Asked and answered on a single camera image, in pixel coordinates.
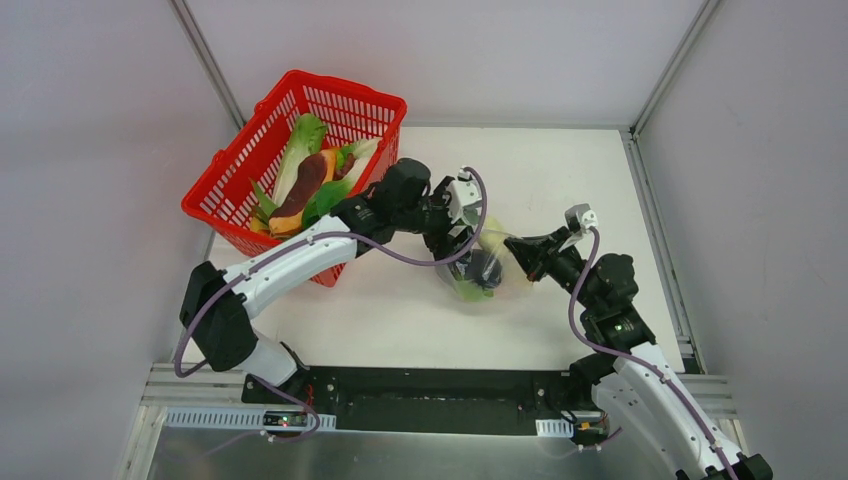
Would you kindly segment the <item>purple eggplant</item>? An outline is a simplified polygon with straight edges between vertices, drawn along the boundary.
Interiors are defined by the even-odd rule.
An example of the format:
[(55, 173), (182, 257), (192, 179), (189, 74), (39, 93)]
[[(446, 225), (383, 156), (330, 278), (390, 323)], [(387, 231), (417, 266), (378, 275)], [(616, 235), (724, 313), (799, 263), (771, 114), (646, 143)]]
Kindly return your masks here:
[(458, 263), (460, 278), (475, 282), (486, 289), (495, 289), (503, 281), (501, 261), (486, 260), (481, 250), (474, 250)]

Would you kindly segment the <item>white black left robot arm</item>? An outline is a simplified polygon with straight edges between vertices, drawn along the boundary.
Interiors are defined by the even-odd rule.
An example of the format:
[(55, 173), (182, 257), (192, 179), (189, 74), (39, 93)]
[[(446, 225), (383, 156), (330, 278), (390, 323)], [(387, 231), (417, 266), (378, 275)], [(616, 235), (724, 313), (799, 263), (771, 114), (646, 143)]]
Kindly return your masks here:
[[(402, 158), (382, 179), (282, 244), (223, 270), (210, 261), (196, 266), (179, 314), (185, 331), (173, 360), (176, 376), (186, 378), (203, 367), (241, 370), (266, 382), (279, 403), (297, 402), (305, 390), (303, 365), (281, 342), (258, 333), (253, 319), (294, 287), (372, 250), (422, 267), (462, 258), (479, 240), (487, 216), (482, 176), (465, 166), (435, 190), (429, 186), (429, 169)], [(472, 231), (466, 243), (439, 260), (413, 259), (387, 246), (397, 232), (432, 239), (465, 228)]]

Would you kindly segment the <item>green round vegetable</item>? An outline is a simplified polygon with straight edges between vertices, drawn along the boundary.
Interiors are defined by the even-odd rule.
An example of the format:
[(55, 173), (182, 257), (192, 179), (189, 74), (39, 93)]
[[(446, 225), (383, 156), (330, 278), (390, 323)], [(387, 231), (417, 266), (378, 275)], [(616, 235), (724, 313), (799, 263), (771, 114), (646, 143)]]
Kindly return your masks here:
[(494, 291), (472, 281), (456, 282), (453, 286), (457, 296), (464, 302), (477, 303), (494, 297)]

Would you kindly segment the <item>clear dotted zip top bag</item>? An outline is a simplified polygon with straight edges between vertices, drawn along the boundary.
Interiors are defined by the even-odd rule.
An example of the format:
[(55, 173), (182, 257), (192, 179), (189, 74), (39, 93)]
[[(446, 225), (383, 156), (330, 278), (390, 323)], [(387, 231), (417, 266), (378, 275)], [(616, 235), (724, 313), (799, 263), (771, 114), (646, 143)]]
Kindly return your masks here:
[(472, 249), (457, 261), (440, 265), (440, 280), (465, 302), (515, 299), (530, 294), (533, 285), (504, 244), (513, 237), (496, 217), (489, 216)]

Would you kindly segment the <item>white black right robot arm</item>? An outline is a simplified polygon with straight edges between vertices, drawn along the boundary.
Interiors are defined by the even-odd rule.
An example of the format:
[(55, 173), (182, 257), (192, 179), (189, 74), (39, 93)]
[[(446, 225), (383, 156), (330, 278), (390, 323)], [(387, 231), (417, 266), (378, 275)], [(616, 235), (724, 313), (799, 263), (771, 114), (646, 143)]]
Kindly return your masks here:
[(767, 460), (725, 435), (670, 366), (633, 304), (633, 258), (600, 254), (598, 229), (588, 232), (587, 258), (565, 227), (504, 241), (529, 281), (550, 278), (569, 294), (569, 327), (592, 351), (569, 368), (572, 404), (609, 414), (664, 479), (773, 478)]

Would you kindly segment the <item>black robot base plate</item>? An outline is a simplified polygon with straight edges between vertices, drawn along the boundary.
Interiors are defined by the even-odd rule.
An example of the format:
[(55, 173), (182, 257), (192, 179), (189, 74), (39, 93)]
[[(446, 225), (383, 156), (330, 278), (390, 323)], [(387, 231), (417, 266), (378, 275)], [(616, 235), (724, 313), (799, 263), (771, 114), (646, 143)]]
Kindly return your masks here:
[(595, 444), (612, 435), (591, 384), (557, 370), (313, 366), (281, 391), (335, 418), (338, 430), (554, 436)]

